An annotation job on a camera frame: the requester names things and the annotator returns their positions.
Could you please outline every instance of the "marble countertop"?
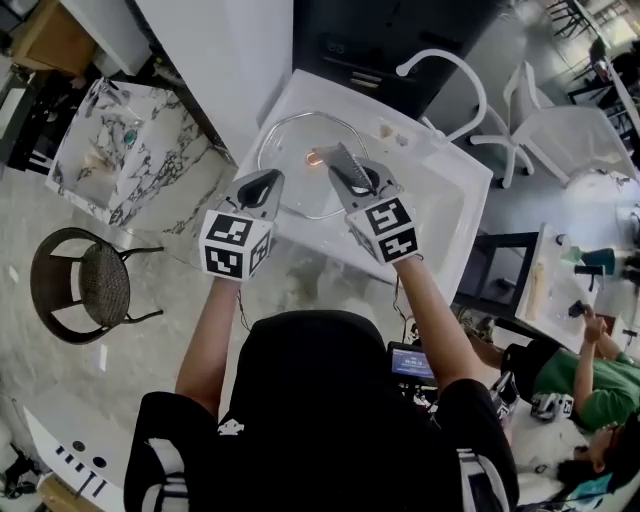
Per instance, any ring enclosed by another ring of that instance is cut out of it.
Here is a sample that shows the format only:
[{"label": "marble countertop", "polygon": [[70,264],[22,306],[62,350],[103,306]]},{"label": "marble countertop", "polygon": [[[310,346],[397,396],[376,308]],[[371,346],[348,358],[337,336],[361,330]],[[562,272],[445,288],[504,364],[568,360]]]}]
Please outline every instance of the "marble countertop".
[{"label": "marble countertop", "polygon": [[[78,108],[47,186],[106,224],[179,232],[218,190],[218,155],[174,92],[114,82],[130,95],[128,104],[119,106],[101,94],[91,106],[89,98],[101,83],[96,81]],[[168,197],[174,190],[175,197]],[[160,197],[163,205],[154,204],[160,219],[144,215],[136,223]]]}]

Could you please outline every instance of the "white countertop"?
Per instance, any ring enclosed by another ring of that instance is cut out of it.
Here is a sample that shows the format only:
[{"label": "white countertop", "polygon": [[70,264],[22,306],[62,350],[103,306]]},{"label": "white countertop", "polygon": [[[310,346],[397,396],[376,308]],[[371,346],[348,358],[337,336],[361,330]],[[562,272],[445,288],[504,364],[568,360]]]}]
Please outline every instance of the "white countertop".
[{"label": "white countertop", "polygon": [[[419,218],[416,224],[420,223],[421,252],[441,293],[451,302],[476,237],[492,172],[454,144],[440,143],[431,130],[394,109],[296,70],[236,178],[257,170],[258,150],[272,126],[309,111],[324,112],[351,125],[362,137],[369,158],[387,165],[398,182],[416,194],[413,202]],[[281,208],[276,226],[278,236],[342,260],[383,281],[396,280],[391,265],[381,266],[357,245],[348,232],[344,214],[310,221]]]},{"label": "white countertop", "polygon": [[[575,275],[575,264],[561,260],[571,247],[571,241],[564,235],[562,246],[558,245],[559,234],[550,225],[542,224],[515,317],[577,353],[582,346],[584,320],[582,317],[570,318],[567,310],[577,300],[593,306],[599,283],[596,281],[593,291],[589,292],[591,276]],[[537,266],[541,270],[538,270],[539,284],[534,287]],[[538,294],[537,306],[532,302],[535,294]]]}]

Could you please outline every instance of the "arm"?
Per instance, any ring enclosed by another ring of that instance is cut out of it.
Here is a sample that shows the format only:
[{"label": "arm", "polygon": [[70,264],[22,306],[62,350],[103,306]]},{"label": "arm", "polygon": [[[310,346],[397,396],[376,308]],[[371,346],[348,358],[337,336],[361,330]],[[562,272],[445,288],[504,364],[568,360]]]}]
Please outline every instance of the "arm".
[{"label": "arm", "polygon": [[[585,321],[587,319],[595,318],[595,313],[593,312],[593,308],[588,304],[585,305]],[[609,359],[611,361],[615,361],[620,352],[620,347],[616,345],[616,342],[611,339],[604,330],[600,333],[600,337],[597,341],[597,350],[600,351],[603,359]]]},{"label": "arm", "polygon": [[176,393],[218,416],[236,295],[240,283],[216,278],[182,361]]},{"label": "arm", "polygon": [[481,378],[481,363],[424,263],[412,256],[395,264],[418,324],[422,350],[440,391],[457,380]]},{"label": "arm", "polygon": [[593,358],[596,344],[584,341],[580,349],[580,361],[573,381],[573,400],[578,414],[582,413],[587,398],[593,393]]},{"label": "arm", "polygon": [[573,400],[578,414],[582,414],[584,404],[593,393],[593,359],[596,345],[606,329],[604,319],[597,318],[590,306],[586,306],[585,309],[584,341],[573,381]]}]

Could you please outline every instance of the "white table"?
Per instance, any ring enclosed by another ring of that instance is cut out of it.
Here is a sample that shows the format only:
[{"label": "white table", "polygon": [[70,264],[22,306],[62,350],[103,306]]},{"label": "white table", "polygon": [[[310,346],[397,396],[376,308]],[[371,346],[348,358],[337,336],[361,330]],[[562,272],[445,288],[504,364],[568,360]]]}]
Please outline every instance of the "white table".
[{"label": "white table", "polygon": [[515,317],[577,353],[582,345],[584,320],[569,318],[567,310],[578,299],[593,305],[599,285],[594,283],[589,292],[591,276],[574,275],[573,265],[562,261],[571,241],[564,235],[562,246],[558,245],[559,234],[549,224],[542,224]]}]

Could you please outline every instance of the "hand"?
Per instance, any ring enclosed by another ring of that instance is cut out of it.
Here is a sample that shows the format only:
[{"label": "hand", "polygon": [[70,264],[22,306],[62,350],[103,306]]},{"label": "hand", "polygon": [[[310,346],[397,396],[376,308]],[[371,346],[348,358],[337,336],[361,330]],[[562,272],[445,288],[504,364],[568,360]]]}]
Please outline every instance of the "hand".
[{"label": "hand", "polygon": [[607,324],[604,318],[599,318],[595,315],[593,308],[588,304],[585,304],[584,309],[584,321],[586,324],[584,341],[587,343],[597,343],[606,330]]}]

